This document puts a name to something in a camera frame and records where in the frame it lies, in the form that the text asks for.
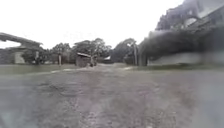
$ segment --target overcast sky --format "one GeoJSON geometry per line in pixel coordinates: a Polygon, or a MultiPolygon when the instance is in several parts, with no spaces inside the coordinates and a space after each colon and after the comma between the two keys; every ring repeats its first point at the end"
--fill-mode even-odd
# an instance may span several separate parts
{"type": "MultiPolygon", "coordinates": [[[[162,14],[183,0],[0,0],[0,32],[42,42],[104,39],[116,46],[126,38],[141,42],[162,14]]],[[[12,43],[0,42],[0,47],[12,43]]]]}

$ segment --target asphalt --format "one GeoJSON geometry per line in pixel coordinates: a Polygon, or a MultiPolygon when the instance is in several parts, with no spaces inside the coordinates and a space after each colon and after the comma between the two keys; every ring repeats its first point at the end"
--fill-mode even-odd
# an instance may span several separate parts
{"type": "Polygon", "coordinates": [[[223,128],[223,71],[117,65],[0,77],[2,128],[223,128]]]}

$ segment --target utility pole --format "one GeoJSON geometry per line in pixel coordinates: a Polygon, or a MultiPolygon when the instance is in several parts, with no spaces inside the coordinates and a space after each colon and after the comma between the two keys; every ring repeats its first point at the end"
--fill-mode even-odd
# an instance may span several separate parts
{"type": "Polygon", "coordinates": [[[137,51],[136,42],[134,42],[133,45],[134,45],[135,65],[138,65],[138,51],[137,51]]]}

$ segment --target wall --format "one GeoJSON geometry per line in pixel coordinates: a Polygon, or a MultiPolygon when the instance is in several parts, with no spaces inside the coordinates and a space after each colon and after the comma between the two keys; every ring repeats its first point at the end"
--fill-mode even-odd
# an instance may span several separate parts
{"type": "Polygon", "coordinates": [[[165,56],[156,61],[148,61],[148,65],[188,64],[224,64],[224,51],[207,53],[180,53],[165,56]]]}
{"type": "Polygon", "coordinates": [[[24,64],[25,61],[22,58],[23,52],[19,51],[19,52],[15,52],[15,64],[24,64]]]}
{"type": "Polygon", "coordinates": [[[167,65],[167,64],[178,64],[178,63],[200,63],[201,55],[198,53],[180,53],[172,56],[164,56],[155,61],[148,61],[148,65],[167,65]]]}

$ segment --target grass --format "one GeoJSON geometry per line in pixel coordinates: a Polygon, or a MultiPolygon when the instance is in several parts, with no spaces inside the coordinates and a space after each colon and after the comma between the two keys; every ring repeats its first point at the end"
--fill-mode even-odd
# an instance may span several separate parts
{"type": "Polygon", "coordinates": [[[0,65],[0,75],[28,74],[75,68],[77,68],[75,65],[0,65]]]}

